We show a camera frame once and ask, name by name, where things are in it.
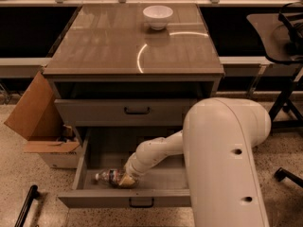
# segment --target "box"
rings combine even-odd
[[[50,167],[77,168],[80,143],[57,140],[63,122],[54,100],[47,80],[38,72],[4,123],[27,140],[24,152],[39,153]]]

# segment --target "drawer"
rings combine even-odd
[[[166,158],[148,171],[134,189],[112,188],[92,181],[103,168],[122,168],[142,141],[167,137],[179,130],[170,127],[88,129],[72,190],[60,193],[59,199],[70,208],[190,206],[183,155]]]
[[[182,126],[196,99],[57,99],[56,107],[66,125]]]

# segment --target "floor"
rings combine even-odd
[[[194,226],[191,208],[68,209],[57,195],[71,189],[75,170],[49,168],[38,154],[23,153],[26,140],[3,124],[17,101],[18,98],[14,97],[9,105],[0,105],[1,227],[14,225],[33,184],[38,185],[40,197],[32,203],[25,226]],[[260,103],[266,109],[272,104]],[[279,114],[279,118],[287,117],[285,113]],[[299,129],[275,132],[254,148],[260,186],[272,227],[301,227],[303,223],[302,188],[287,179],[278,183],[273,178],[280,166],[303,176],[302,136],[303,131]]]

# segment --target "white bowl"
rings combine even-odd
[[[150,6],[143,10],[145,22],[152,29],[161,30],[166,27],[172,16],[172,9],[166,6]]]

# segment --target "drawer handle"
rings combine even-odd
[[[131,111],[128,107],[124,108],[124,113],[125,114],[131,114],[131,115],[136,115],[136,114],[149,114],[151,112],[151,108],[147,107],[145,111]]]
[[[150,205],[133,205],[132,198],[129,198],[129,205],[131,208],[153,208],[154,206],[154,198],[151,198]]]

